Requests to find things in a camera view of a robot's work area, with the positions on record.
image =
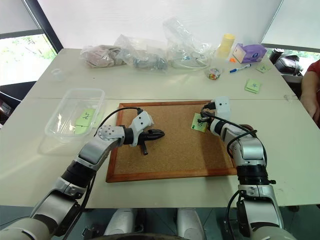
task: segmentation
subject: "wooden frame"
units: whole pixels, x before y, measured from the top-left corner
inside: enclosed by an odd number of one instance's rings
[[[123,107],[146,107],[146,106],[171,106],[171,105],[200,105],[207,104],[209,100],[200,101],[171,101],[171,102],[137,102],[137,103],[120,103],[119,108]],[[116,125],[122,125],[123,111],[117,114]],[[110,160],[106,175],[106,182],[128,182],[128,181],[141,181],[141,180],[156,180],[156,179],[173,179],[173,178],[186,178],[186,177],[209,177],[209,176],[226,176],[236,175],[237,170],[235,163],[232,161],[233,167],[231,168],[215,168],[215,169],[197,169],[197,170],[181,170],[170,172],[141,172],[141,173],[127,173],[127,174],[114,174],[118,149],[114,149],[110,154]]]

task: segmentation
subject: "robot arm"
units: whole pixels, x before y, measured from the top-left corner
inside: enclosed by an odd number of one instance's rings
[[[215,115],[205,109],[215,110]],[[268,180],[267,155],[255,135],[257,131],[229,122],[230,112],[229,99],[218,97],[204,106],[198,121],[209,122],[210,131],[221,137],[236,165],[240,183],[236,204],[239,230],[243,236],[254,240],[275,239],[276,236],[294,240],[283,229],[281,212],[270,185],[276,181]]]
[[[129,128],[99,127],[94,138],[84,145],[48,194],[35,206],[30,218],[18,220],[0,231],[0,239],[46,240],[53,235],[64,235],[80,212],[77,199],[90,191],[90,182],[111,150],[122,145],[135,147],[138,144],[145,148],[144,141],[164,136],[164,132],[157,129],[143,132],[152,124],[151,116],[142,111],[138,112]]]

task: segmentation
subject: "red shirt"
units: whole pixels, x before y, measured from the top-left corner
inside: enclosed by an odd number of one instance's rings
[[[314,63],[312,63],[309,67],[307,72],[315,72],[318,77],[320,78],[320,59]]]

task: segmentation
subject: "white table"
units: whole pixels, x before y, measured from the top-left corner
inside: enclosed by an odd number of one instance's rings
[[[267,57],[263,62],[272,66]],[[250,68],[229,73],[229,70],[241,64],[217,64],[224,68],[224,72],[219,80],[209,80],[202,70],[171,68],[165,74],[138,71],[127,65],[90,68],[80,59],[80,49],[63,49],[26,98],[62,98],[72,88],[99,88],[105,91],[106,99],[207,100],[215,96],[229,96],[230,99],[284,99],[284,95],[295,98],[274,66],[268,72],[261,73],[255,69],[257,63],[253,63]],[[63,71],[64,81],[55,80],[51,74],[56,68]],[[259,94],[244,91],[249,78],[262,83]]]
[[[144,101],[107,99],[105,114],[121,102]],[[0,130],[0,205],[34,206],[81,148],[59,147],[45,138],[45,125],[59,102],[29,96]],[[230,104],[232,121],[258,130],[269,179],[277,181],[278,204],[320,203],[320,131],[301,103],[238,99]],[[115,117],[108,123],[115,124]],[[88,208],[225,207],[238,186],[236,176],[106,183],[108,161],[97,173]]]

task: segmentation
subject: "blue marker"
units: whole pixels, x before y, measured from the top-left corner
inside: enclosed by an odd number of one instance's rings
[[[243,67],[232,69],[232,70],[230,70],[230,73],[235,73],[236,71],[239,71],[241,69],[247,69],[247,68],[250,68],[250,67],[251,67],[251,63],[249,63],[249,64],[247,64],[247,65],[245,65]]]

